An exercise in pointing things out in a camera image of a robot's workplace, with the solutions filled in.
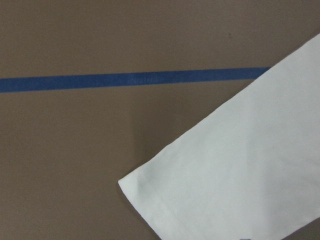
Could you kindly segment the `white long-sleeve printed shirt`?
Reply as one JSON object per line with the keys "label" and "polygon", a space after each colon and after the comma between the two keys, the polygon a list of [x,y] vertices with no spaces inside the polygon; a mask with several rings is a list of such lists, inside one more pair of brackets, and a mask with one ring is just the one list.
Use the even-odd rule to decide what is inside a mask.
{"label": "white long-sleeve printed shirt", "polygon": [[163,240],[281,240],[318,219],[319,36],[118,184]]}

